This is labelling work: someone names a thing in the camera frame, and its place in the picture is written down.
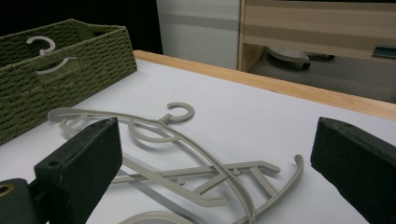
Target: green wicker basket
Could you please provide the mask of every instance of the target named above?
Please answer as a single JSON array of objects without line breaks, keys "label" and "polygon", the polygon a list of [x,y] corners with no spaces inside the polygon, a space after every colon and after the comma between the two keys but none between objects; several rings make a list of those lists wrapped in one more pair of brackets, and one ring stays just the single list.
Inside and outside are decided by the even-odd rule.
[{"label": "green wicker basket", "polygon": [[[49,42],[26,41],[45,36]],[[49,71],[70,58],[61,68]],[[73,106],[136,71],[124,26],[67,20],[0,37],[0,145],[47,120],[56,107]]]}]

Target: white wall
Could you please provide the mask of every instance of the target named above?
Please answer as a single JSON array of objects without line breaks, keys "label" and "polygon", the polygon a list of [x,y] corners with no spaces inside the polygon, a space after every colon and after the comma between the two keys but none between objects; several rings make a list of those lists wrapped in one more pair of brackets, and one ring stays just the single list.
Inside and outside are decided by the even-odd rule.
[{"label": "white wall", "polygon": [[163,54],[235,69],[239,0],[157,0]]}]

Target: white tabletop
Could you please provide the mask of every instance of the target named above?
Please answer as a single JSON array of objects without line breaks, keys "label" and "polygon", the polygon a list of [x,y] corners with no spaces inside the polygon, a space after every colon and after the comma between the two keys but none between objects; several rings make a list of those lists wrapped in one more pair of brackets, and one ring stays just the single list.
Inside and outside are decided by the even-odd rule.
[{"label": "white tabletop", "polygon": [[[281,168],[268,178],[281,189],[295,170],[294,156],[304,157],[298,186],[257,223],[367,223],[321,174],[310,166],[310,154],[319,117],[355,125],[396,146],[396,121],[253,88],[215,77],[137,60],[138,71],[95,94],[75,108],[105,110],[160,119],[166,113],[183,114],[168,103],[192,105],[192,119],[170,126],[199,143],[222,163],[268,161]],[[172,144],[140,142],[120,124],[123,153],[152,171],[208,164],[195,152]],[[0,180],[35,179],[33,167],[66,141],[57,123],[49,121],[0,146]],[[123,172],[134,172],[121,167]],[[242,175],[257,205],[265,202],[253,178]],[[186,179],[186,188],[204,177]],[[226,184],[209,195],[229,199],[226,206],[203,208],[150,181],[111,185],[88,223],[120,223],[147,211],[172,211],[197,223],[232,223],[245,212]]]}]

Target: wooden table edge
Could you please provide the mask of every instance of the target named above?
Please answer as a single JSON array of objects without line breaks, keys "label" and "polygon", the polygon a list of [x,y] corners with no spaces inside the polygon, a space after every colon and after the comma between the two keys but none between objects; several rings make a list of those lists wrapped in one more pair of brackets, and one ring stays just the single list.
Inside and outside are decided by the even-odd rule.
[{"label": "wooden table edge", "polygon": [[136,59],[158,63],[206,76],[230,80],[240,84],[274,91],[289,96],[380,117],[396,120],[396,104],[377,101],[338,91],[328,91],[269,77],[262,77],[215,65],[197,63],[143,50],[134,50]]}]

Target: floor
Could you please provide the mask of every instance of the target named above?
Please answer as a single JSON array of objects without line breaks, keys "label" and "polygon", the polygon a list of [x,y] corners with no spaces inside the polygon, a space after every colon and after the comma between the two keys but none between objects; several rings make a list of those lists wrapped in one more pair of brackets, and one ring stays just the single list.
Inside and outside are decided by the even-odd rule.
[{"label": "floor", "polygon": [[381,63],[306,52],[310,67],[287,63],[266,51],[249,73],[396,104],[396,63]]}]

